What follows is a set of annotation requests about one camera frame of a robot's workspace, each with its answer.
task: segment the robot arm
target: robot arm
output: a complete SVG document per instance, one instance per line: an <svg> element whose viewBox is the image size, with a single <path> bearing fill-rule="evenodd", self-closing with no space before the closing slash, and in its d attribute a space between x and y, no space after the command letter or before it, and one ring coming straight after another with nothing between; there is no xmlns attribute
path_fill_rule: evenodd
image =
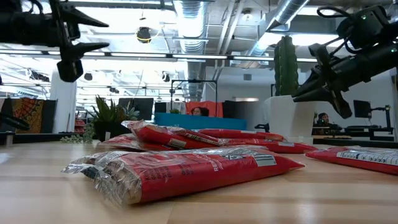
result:
<svg viewBox="0 0 398 224"><path fill-rule="evenodd" d="M49 0L51 14L44 14L38 0L29 0L40 14L22 12L20 0L0 0L0 42L23 45L59 47L61 61L57 64L60 78L74 82L83 74L84 53L109 46L108 43L72 44L80 38L79 24L108 27L107 24L77 10L72 2Z"/></svg>
<svg viewBox="0 0 398 224"><path fill-rule="evenodd" d="M293 96L295 102L327 101L331 103L343 118L352 115L349 104L343 99L341 92L359 82L370 82L371 77L394 68L398 64L398 23L390 24L386 11L381 6L366 8L356 14L348 14L334 7L320 7L318 15L325 16L320 11L331 9L340 12L339 17L346 17L337 28L339 38L326 44L309 46L312 56L318 65L311 69L308 80ZM352 56L338 58L336 50L328 53L326 46L337 40L344 43ZM348 41L355 49L348 46Z"/></svg>

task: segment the white planter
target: white planter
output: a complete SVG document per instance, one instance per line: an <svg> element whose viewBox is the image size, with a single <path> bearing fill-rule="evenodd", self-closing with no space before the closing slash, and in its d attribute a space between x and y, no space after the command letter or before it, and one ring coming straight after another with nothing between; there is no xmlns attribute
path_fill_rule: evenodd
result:
<svg viewBox="0 0 398 224"><path fill-rule="evenodd" d="M291 96L273 96L264 102L264 112L271 133L289 142L312 144L315 102L294 103Z"/></svg>

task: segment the red snack bag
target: red snack bag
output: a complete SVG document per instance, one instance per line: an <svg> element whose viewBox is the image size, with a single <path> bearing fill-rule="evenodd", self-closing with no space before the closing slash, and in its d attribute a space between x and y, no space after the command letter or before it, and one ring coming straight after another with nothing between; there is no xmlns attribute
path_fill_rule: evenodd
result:
<svg viewBox="0 0 398 224"><path fill-rule="evenodd" d="M92 167L98 170L93 178L99 192L114 202L132 204L262 179L304 165L261 146L233 146L104 152L75 160L62 172L84 172Z"/></svg>
<svg viewBox="0 0 398 224"><path fill-rule="evenodd" d="M215 146L223 145L223 143L218 138L207 136L206 134L198 133L196 131L191 131L184 128L175 128L175 127L167 127L167 129L174 134L178 134L180 136L184 136L190 139L213 144Z"/></svg>
<svg viewBox="0 0 398 224"><path fill-rule="evenodd" d="M283 141L284 137L279 134L263 133L257 131L240 131L228 129L201 129L199 133L213 136L215 138L228 139L267 139L273 141Z"/></svg>
<svg viewBox="0 0 398 224"><path fill-rule="evenodd" d="M163 146L160 144L149 144L139 142L137 137L133 133L122 134L111 138L107 141L103 141L100 144L112 146L119 149L137 149L142 151L170 151L172 147Z"/></svg>
<svg viewBox="0 0 398 224"><path fill-rule="evenodd" d="M398 151L359 146L331 147L305 156L351 167L398 175Z"/></svg>
<svg viewBox="0 0 398 224"><path fill-rule="evenodd" d="M173 134L165 127L160 127L144 121L123 121L122 124L126 125L132 132L136 134L138 139L143 142L157 143L177 149L201 149L206 147L214 147L212 144Z"/></svg>
<svg viewBox="0 0 398 224"><path fill-rule="evenodd" d="M317 148L304 143L280 142L265 139L221 139L221 141L224 142L226 146L241 144L265 146L271 152L276 153L303 154L317 150Z"/></svg>

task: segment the blue partition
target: blue partition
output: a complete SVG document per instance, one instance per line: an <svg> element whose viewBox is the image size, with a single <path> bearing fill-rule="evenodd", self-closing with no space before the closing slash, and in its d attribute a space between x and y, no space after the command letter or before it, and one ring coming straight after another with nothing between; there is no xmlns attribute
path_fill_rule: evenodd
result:
<svg viewBox="0 0 398 224"><path fill-rule="evenodd" d="M211 118L171 113L155 113L155 124L185 129L221 128L246 130L246 120L243 119Z"/></svg>

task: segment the wooden table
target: wooden table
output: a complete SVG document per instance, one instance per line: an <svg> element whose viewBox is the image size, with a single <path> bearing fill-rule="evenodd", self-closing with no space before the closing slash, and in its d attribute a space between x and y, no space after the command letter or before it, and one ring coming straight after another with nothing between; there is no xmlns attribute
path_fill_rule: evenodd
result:
<svg viewBox="0 0 398 224"><path fill-rule="evenodd" d="M82 174L60 173L94 145L0 148L0 223L398 223L398 177L288 155L306 168L162 202L116 208Z"/></svg>

